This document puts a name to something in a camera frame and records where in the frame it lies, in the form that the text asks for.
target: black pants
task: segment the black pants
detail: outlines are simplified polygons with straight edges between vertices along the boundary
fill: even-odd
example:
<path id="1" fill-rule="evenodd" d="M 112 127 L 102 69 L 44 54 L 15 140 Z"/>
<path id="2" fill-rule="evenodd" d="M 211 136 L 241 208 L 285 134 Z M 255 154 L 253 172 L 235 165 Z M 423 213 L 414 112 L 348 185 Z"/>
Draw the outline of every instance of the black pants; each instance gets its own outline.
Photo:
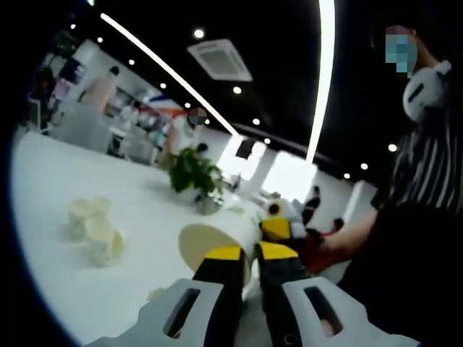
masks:
<path id="1" fill-rule="evenodd" d="M 426 207 L 387 207 L 339 287 L 387 333 L 442 345 L 461 299 L 460 222 Z"/>

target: potted plant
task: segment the potted plant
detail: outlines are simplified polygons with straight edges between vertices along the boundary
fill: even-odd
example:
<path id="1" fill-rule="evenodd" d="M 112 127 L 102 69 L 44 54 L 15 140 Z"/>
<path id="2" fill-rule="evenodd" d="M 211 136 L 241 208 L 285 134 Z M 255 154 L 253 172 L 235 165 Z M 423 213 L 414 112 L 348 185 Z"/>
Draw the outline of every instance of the potted plant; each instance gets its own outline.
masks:
<path id="1" fill-rule="evenodd" d="M 192 202 L 204 202 L 211 196 L 221 199 L 224 186 L 221 169 L 209 159 L 201 158 L 192 148 L 183 149 L 174 159 L 169 175 L 176 193 L 189 189 L 195 195 Z"/>

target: striped shirt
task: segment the striped shirt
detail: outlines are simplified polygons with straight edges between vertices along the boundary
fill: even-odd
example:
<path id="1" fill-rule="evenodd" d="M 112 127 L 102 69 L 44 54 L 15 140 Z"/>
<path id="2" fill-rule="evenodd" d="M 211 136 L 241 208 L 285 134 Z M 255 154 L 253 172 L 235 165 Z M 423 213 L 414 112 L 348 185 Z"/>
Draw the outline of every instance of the striped shirt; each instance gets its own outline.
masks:
<path id="1" fill-rule="evenodd" d="M 399 143 L 385 190 L 372 205 L 413 203 L 452 213 L 462 210 L 462 111 L 449 106 L 431 110 L 425 122 Z"/>

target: window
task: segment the window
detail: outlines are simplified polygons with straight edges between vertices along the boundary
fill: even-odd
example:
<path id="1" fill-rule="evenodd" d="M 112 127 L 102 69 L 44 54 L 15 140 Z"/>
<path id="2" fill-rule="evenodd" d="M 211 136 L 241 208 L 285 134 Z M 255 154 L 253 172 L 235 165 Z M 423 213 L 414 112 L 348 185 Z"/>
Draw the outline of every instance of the window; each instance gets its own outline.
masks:
<path id="1" fill-rule="evenodd" d="M 263 182 L 262 190 L 278 192 L 289 201 L 304 202 L 312 186 L 317 166 L 287 152 L 279 152 Z"/>
<path id="2" fill-rule="evenodd" d="M 260 159 L 262 158 L 267 146 L 262 142 L 256 142 L 252 147 L 252 153 L 247 160 L 238 158 L 237 154 L 239 145 L 243 136 L 232 136 L 225 147 L 222 156 L 218 160 L 217 166 L 223 171 L 225 179 L 230 179 L 231 176 L 241 174 L 241 177 L 249 181 L 254 176 L 255 170 L 258 168 Z"/>

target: white table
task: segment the white table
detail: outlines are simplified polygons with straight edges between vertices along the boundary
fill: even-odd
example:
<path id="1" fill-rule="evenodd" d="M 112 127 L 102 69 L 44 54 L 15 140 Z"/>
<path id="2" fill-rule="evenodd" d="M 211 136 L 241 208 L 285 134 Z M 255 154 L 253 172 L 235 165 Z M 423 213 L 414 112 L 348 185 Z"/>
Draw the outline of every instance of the white table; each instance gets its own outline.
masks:
<path id="1" fill-rule="evenodd" d="M 121 334 L 151 290 L 192 277 L 177 239 L 200 216 L 172 194 L 163 171 L 39 134 L 26 134 L 15 148 L 12 204 L 24 256 L 45 302 L 78 343 Z M 69 202 L 95 196 L 111 200 L 111 222 L 127 240 L 119 263 L 101 269 L 88 265 L 65 231 Z"/>

